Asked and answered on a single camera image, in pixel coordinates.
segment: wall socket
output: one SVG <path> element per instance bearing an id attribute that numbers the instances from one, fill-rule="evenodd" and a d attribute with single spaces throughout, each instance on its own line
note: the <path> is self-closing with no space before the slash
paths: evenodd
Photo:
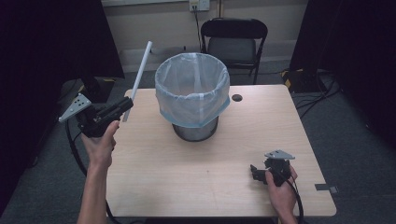
<path id="1" fill-rule="evenodd" d="M 189 0 L 190 11 L 194 11 L 196 7 L 197 11 L 208 11 L 210 9 L 210 0 Z"/>

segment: plastic bag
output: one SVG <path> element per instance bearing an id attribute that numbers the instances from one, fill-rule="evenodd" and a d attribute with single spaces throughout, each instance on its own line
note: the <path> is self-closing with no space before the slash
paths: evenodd
<path id="1" fill-rule="evenodd" d="M 185 128 L 204 127 L 230 104 L 230 76 L 219 59 L 182 53 L 160 65 L 155 74 L 161 114 Z"/>

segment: black chair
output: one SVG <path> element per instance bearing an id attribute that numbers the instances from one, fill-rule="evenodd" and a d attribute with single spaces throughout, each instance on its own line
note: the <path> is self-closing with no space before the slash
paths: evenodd
<path id="1" fill-rule="evenodd" d="M 201 52 L 215 56 L 227 68 L 249 69 L 250 76 L 255 69 L 255 85 L 267 34 L 267 26 L 255 19 L 215 18 L 201 27 Z M 209 38 L 207 47 L 205 38 Z M 256 40 L 260 41 L 257 51 Z"/>

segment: metal trash can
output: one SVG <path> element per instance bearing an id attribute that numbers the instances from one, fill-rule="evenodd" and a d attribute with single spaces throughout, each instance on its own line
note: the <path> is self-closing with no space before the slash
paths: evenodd
<path id="1" fill-rule="evenodd" d="M 219 59 L 182 53 L 163 62 L 155 74 L 160 112 L 176 134 L 191 142 L 212 136 L 219 114 L 230 104 L 230 76 Z"/>

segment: white rod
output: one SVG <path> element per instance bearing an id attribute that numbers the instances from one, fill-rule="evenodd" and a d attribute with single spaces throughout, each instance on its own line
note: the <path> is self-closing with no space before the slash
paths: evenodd
<path id="1" fill-rule="evenodd" d="M 149 41 L 148 45 L 146 46 L 145 54 L 143 55 L 142 63 L 140 64 L 139 71 L 137 72 L 137 77 L 136 77 L 136 80 L 134 81 L 134 87 L 132 88 L 132 92 L 131 92 L 131 100 L 132 101 L 134 100 L 134 96 L 136 95 L 137 87 L 139 86 L 143 71 L 145 70 L 146 62 L 147 62 L 148 56 L 149 56 L 149 51 L 151 50 L 151 45 L 152 45 L 152 42 Z M 125 112 L 122 122 L 126 122 L 128 120 L 130 111 L 131 111 L 131 109 L 129 109 Z"/>

